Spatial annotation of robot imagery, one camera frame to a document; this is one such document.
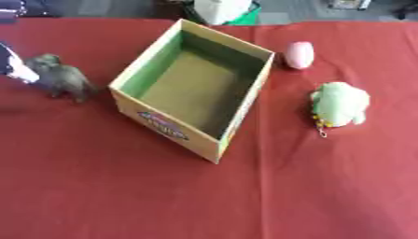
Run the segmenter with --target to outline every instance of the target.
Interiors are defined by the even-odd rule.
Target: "printed logo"
[[[156,114],[148,112],[138,112],[138,114],[144,118],[152,127],[158,132],[167,135],[169,137],[180,138],[188,140],[188,137],[181,133],[175,125],[160,119]]]

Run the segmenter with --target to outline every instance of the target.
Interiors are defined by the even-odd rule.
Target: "green box lining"
[[[243,80],[255,80],[264,61],[231,49],[222,44],[181,31],[166,44],[143,68],[138,70],[121,90],[131,97],[140,99],[149,88],[164,74],[183,49],[192,50],[208,61],[223,64],[243,74]]]

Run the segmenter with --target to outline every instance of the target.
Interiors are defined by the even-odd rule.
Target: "gray plush animal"
[[[68,92],[77,103],[82,103],[89,94],[97,91],[80,70],[62,64],[56,55],[40,55],[26,61],[25,64],[40,76],[34,84],[46,88],[54,98]]]

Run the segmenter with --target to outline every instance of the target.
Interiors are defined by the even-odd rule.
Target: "plush toy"
[[[323,137],[324,127],[341,127],[352,122],[361,124],[366,120],[369,95],[344,82],[323,84],[311,94],[313,118]]]

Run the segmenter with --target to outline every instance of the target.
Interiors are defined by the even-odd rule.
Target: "open box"
[[[180,20],[110,90],[121,113],[219,163],[273,58],[272,51]]]

